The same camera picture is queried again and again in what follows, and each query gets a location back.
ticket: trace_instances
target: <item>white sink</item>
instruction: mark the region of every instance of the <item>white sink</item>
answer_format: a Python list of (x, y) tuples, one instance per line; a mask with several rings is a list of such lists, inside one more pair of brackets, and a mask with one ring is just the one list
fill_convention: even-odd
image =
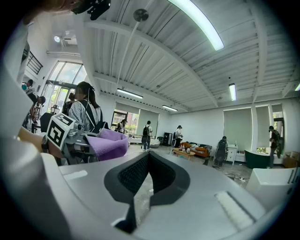
[(292, 180), (295, 179), (296, 181), (297, 178), (297, 181), (299, 181), (299, 172), (300, 170), (297, 171), (298, 178), (297, 176), (294, 178), (296, 168), (254, 168), (246, 190), (256, 197), (266, 210), (271, 210), (278, 204), (286, 201), (292, 194), (294, 187)]

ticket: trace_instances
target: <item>white ceiling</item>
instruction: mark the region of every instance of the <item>white ceiling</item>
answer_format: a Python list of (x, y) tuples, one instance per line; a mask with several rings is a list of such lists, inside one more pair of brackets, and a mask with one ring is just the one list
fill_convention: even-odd
[[(87, 14), (55, 16), (60, 21), (53, 30), (75, 30), (82, 62), (99, 93), (116, 94), (121, 61), (136, 24), (133, 13), (147, 2), (112, 0), (95, 21)], [(148, 20), (139, 24), (129, 45), (118, 88), (143, 95), (141, 105), (172, 105), (179, 112), (299, 94), (293, 91), (299, 83), (297, 56), (268, 10), (245, 0), (193, 2), (225, 47), (215, 51), (185, 13), (167, 0), (154, 0)], [(230, 98), (231, 83), (236, 84), (237, 102)]]

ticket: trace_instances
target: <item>striped shirt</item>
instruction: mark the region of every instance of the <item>striped shirt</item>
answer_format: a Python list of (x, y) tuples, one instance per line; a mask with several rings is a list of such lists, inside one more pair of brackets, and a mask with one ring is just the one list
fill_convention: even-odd
[[(100, 107), (95, 109), (90, 102), (89, 105), (92, 110), (95, 122), (96, 124), (98, 124), (100, 119)], [(85, 121), (84, 121), (84, 112), (85, 112), (84, 106), (80, 102), (74, 102), (69, 110), (69, 117), (74, 119), (82, 126), (85, 126), (84, 128), (85, 131), (90, 132), (94, 127), (91, 121), (89, 120), (87, 113), (85, 114)]]

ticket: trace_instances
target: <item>woman with ponytail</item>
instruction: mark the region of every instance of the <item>woman with ponytail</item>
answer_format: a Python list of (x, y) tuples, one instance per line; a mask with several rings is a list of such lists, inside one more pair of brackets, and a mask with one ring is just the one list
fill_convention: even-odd
[(96, 103), (94, 88), (88, 82), (80, 82), (75, 89), (75, 99), (69, 110), (69, 117), (84, 126), (85, 131), (92, 131), (94, 128), (85, 108), (89, 105), (96, 124), (100, 119), (100, 106)]

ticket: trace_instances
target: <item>cardboard box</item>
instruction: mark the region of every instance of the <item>cardboard box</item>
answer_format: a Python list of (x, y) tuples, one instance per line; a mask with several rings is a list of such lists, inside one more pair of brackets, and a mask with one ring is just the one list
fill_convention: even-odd
[(299, 163), (299, 153), (298, 152), (291, 152), (291, 154), (286, 154), (283, 165), (285, 168), (294, 168), (298, 163), (298, 167), (300, 167)]

